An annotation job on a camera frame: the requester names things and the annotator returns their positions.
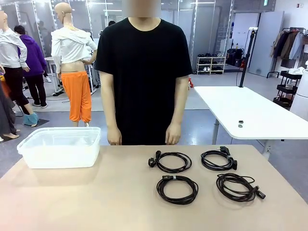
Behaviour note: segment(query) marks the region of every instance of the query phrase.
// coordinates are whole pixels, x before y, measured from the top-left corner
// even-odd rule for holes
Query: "black pants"
[[[30,94],[34,104],[46,106],[46,93],[44,88],[43,75],[25,77],[29,86]]]
[[[16,129],[13,123],[14,117],[12,115],[12,109],[9,106],[0,83],[0,135],[9,133],[15,134]]]
[[[28,110],[24,105],[28,104],[28,99],[24,96],[23,93],[23,70],[19,68],[8,68],[5,67],[5,82],[11,90],[10,98],[12,101],[17,102],[17,104],[23,109],[24,113],[29,115]]]

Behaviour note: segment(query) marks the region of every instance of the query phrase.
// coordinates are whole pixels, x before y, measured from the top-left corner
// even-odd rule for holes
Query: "white shirt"
[[[0,64],[4,67],[19,68],[28,67],[27,47],[15,32],[11,29],[3,32],[0,30]]]
[[[52,35],[51,56],[57,67],[57,73],[61,72],[60,64],[69,64],[88,57],[86,46],[96,51],[97,46],[91,39],[90,33],[84,30],[73,31],[66,27],[55,30]]]

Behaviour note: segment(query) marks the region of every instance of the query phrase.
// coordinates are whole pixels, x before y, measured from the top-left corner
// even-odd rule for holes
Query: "white plastic container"
[[[100,152],[101,129],[40,128],[17,146],[29,168],[91,167]]]

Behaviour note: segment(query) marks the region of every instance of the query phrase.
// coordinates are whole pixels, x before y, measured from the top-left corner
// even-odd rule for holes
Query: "man's right hand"
[[[107,138],[110,145],[122,145],[122,134],[117,126],[108,128]]]
[[[23,67],[23,70],[26,71],[26,72],[29,72],[30,68],[29,67]]]

